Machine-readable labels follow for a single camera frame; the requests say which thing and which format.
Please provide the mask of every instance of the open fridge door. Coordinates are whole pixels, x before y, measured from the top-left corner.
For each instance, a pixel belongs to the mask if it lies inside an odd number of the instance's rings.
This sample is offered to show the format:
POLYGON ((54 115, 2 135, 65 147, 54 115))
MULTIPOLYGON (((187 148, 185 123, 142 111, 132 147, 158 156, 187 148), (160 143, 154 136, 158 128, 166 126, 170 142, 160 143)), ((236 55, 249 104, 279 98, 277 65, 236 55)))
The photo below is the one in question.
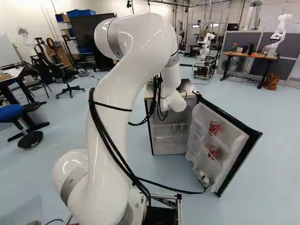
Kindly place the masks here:
POLYGON ((262 133, 195 94, 199 103, 192 112, 186 159, 202 185, 220 197, 262 133), (210 128, 212 120, 218 129, 210 128))

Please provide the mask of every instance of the light blue floor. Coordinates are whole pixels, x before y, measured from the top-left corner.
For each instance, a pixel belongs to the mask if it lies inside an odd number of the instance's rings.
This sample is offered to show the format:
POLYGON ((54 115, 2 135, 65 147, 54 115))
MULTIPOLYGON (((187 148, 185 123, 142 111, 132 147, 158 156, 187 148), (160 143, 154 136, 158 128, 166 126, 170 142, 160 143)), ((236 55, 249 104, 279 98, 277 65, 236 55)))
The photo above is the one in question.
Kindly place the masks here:
MULTIPOLYGON (((190 67, 180 70, 183 78, 190 78, 190 67)), ((102 78, 104 73, 95 76, 102 78)), ((183 224, 299 224, 300 90, 284 86, 277 91, 258 90, 255 84, 220 82, 219 78, 216 75, 209 85, 195 86, 207 100, 263 132, 263 136, 220 199, 209 192, 183 196, 183 224)), ((72 82, 72 86, 88 90, 96 83, 94 78, 83 77, 72 82)), ((63 86, 54 84, 51 88, 59 93, 63 86)), ((18 132, 15 127, 0 132, 0 217, 41 196, 47 222, 63 219, 67 213, 53 189, 51 169, 64 152, 85 148, 88 91, 77 91, 74 98, 65 94, 59 100, 54 94, 47 99, 43 90, 34 94, 36 100, 47 101, 43 109, 51 124, 42 129, 43 141, 28 151, 18 148, 17 141, 6 141, 18 132)), ((143 117, 143 93, 140 93, 131 120, 138 122, 143 117)), ((151 155, 147 125, 128 127, 128 134, 128 160, 136 175, 174 188, 202 190, 183 155, 151 155)), ((148 187, 152 192, 168 193, 148 187)))

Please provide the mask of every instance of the blue box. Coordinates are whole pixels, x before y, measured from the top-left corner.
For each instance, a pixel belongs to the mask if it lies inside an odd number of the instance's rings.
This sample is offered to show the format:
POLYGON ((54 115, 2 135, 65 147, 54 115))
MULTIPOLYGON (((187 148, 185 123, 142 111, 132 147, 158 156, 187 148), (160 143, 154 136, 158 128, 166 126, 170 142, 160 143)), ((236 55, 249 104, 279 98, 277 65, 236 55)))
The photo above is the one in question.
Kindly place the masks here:
POLYGON ((64 22, 64 18, 62 17, 62 14, 56 14, 55 17, 57 22, 64 22))
POLYGON ((87 47, 84 47, 84 46, 77 46, 78 50, 80 53, 90 53, 91 50, 87 47))
POLYGON ((86 9, 86 10, 74 9, 74 10, 68 11, 67 15, 69 17, 79 17, 79 16, 87 16, 87 15, 96 15, 96 11, 90 10, 90 9, 86 9))

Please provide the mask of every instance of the blue chair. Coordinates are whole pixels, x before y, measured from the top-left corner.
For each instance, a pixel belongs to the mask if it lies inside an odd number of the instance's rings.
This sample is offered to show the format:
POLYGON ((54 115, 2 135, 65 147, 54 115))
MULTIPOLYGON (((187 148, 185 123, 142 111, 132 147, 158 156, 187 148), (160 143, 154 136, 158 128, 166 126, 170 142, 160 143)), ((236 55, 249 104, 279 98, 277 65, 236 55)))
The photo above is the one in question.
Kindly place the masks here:
POLYGON ((24 108, 22 105, 7 105, 0 108, 0 123, 14 123, 22 131, 24 137, 18 142, 18 147, 28 149, 36 146, 43 139, 42 131, 33 131, 28 133, 18 121, 22 116, 24 108))

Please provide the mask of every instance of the office chair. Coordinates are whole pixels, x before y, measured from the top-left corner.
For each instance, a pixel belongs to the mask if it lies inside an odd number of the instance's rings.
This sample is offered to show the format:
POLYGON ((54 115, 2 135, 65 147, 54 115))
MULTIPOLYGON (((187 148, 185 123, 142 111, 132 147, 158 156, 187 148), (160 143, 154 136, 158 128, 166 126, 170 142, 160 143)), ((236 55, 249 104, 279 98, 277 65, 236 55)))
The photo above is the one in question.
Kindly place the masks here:
POLYGON ((33 131, 28 133, 18 121, 23 115, 24 107, 22 105, 6 105, 0 107, 0 123, 14 123, 22 131, 24 137, 18 142, 18 147, 28 149, 36 146, 43 139, 42 131, 33 131))
POLYGON ((44 78, 45 84, 53 83, 53 79, 55 79, 57 83, 64 83, 67 85, 67 88, 63 89, 61 93, 56 95, 57 99, 60 98, 60 95, 66 92, 69 92, 70 98, 73 98, 73 90, 85 91, 84 88, 80 88, 78 85, 70 87, 69 83, 78 78, 75 77, 75 75, 78 74, 77 71, 68 69, 70 65, 64 66, 62 63, 54 65, 47 59, 44 53, 37 51, 36 53, 36 56, 31 56, 32 64, 40 72, 41 77, 44 78))

